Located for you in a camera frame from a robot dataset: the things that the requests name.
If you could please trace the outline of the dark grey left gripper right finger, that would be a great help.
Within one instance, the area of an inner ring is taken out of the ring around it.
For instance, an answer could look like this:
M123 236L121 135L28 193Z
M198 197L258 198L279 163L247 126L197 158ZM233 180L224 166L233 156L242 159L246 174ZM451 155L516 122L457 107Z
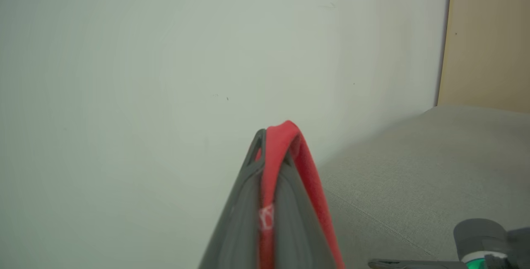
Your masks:
M275 189L275 269L336 269L323 228L290 154Z

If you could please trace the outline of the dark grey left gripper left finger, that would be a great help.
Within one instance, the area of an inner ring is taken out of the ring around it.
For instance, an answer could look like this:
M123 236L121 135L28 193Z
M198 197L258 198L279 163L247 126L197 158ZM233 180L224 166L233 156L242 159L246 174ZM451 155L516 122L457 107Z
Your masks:
M258 269L266 130L254 135L198 269Z

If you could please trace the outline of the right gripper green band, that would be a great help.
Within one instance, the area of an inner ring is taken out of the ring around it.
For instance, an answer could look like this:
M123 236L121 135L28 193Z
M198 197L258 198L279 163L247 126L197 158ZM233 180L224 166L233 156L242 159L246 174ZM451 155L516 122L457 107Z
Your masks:
M461 262L372 259L368 266L370 269L530 269L530 251L479 251L466 255Z

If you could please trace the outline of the red and white sports shirt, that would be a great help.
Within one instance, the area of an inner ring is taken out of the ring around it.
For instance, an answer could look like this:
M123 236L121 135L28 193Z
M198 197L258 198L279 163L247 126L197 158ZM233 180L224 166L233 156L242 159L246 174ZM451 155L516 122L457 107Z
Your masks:
M260 150L258 154L259 157L265 158L258 211L260 269L274 268L273 212L275 206L273 202L280 167L287 154L293 158L303 186L308 192L312 208L318 217L319 226L323 229L326 242L331 249L336 269L345 269L316 164L301 130L290 120L266 129L265 149Z

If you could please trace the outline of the grey fabric sofa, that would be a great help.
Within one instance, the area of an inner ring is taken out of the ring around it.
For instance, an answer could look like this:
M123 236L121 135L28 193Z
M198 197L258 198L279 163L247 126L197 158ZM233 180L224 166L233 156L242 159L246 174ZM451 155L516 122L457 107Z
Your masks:
M437 106L343 149L319 174L346 269L456 261L463 220L530 226L530 114Z

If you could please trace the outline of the beige wooden panel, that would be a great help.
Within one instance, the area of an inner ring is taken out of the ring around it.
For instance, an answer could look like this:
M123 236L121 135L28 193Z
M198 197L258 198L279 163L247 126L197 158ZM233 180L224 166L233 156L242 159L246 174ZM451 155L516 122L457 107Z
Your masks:
M530 114L530 0L449 0L437 105Z

